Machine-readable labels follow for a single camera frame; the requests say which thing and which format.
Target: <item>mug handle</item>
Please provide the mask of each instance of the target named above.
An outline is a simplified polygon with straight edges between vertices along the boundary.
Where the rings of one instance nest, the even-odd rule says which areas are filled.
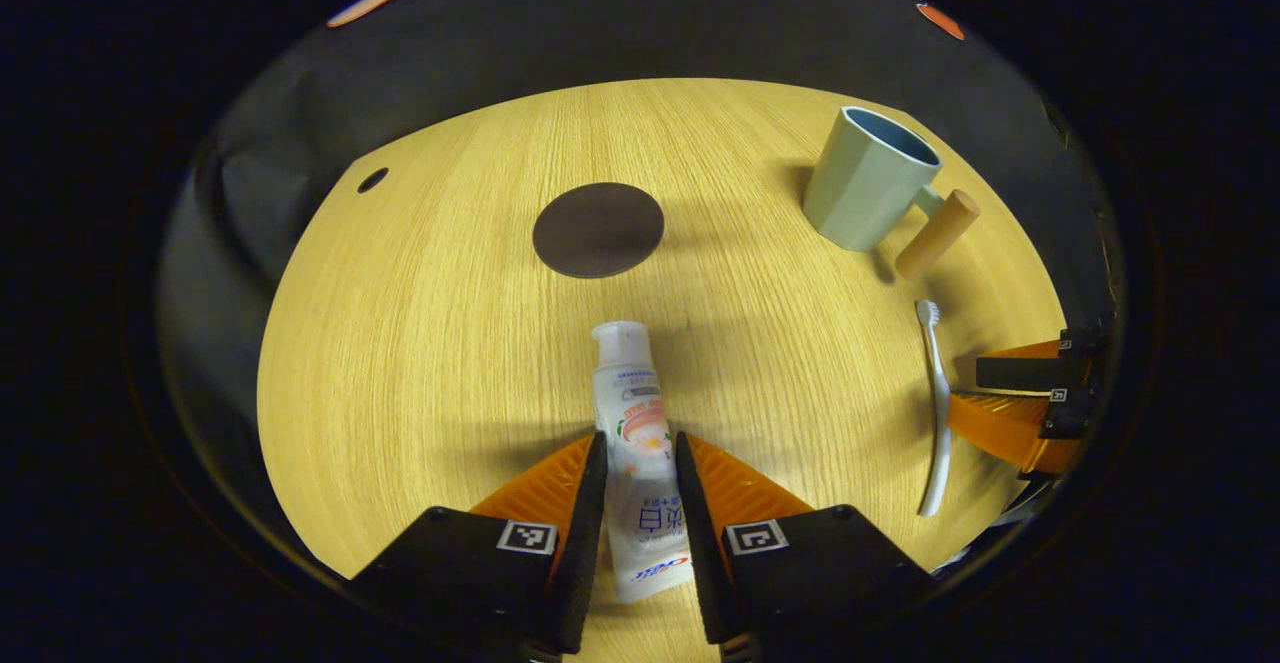
[[[964,189],[952,189],[943,201],[941,195],[934,193],[929,186],[924,186],[919,193],[915,193],[913,202],[923,209],[929,216],[929,221],[924,224],[920,233],[915,234],[911,243],[908,243],[906,248],[897,253],[897,261],[893,262],[899,275],[905,276],[905,279],[919,276],[925,268],[951,247],[951,243],[960,239],[960,234],[969,225],[973,225],[973,221],[982,212],[974,198],[970,198]]]

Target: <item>white cap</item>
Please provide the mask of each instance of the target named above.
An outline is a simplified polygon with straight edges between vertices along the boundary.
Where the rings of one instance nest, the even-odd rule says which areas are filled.
[[[613,321],[594,326],[591,338],[599,340],[600,363],[604,366],[653,366],[649,353],[649,330],[635,321]]]

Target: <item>wooden table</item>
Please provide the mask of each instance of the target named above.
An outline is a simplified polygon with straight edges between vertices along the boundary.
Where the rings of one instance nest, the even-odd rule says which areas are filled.
[[[837,106],[919,131],[977,224],[918,283],[892,257],[828,243],[805,180]],[[357,186],[387,166],[366,193]],[[617,276],[539,261],[534,220],[595,180],[639,186],[666,236]],[[259,422],[275,493],[320,561],[353,576],[429,506],[466,509],[591,430],[596,324],[650,328],[673,425],[722,445],[814,507],[850,503],[915,562],[946,562],[1019,490],[956,440],[942,511],[920,518],[933,439],[914,300],[942,311],[952,384],[966,358],[1064,326],[1037,253],[942,140],[891,108],[755,81],[621,81],[466,113],[367,154],[321,204],[262,344]],[[613,603],[608,554],[582,660],[716,660],[694,585]]]

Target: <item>mug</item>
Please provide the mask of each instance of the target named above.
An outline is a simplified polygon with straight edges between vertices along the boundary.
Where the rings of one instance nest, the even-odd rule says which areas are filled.
[[[915,204],[927,225],[899,255],[905,276],[919,275],[978,218],[973,198],[955,189],[946,201],[929,186],[942,170],[932,145],[867,108],[845,106],[804,195],[804,215],[826,239],[869,252]]]

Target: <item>toothpaste tube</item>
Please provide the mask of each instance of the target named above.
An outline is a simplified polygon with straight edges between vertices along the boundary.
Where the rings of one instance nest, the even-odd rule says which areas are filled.
[[[604,521],[617,598],[631,603],[691,581],[685,507],[667,413],[643,324],[595,326],[600,366],[591,376],[595,427],[608,444]]]

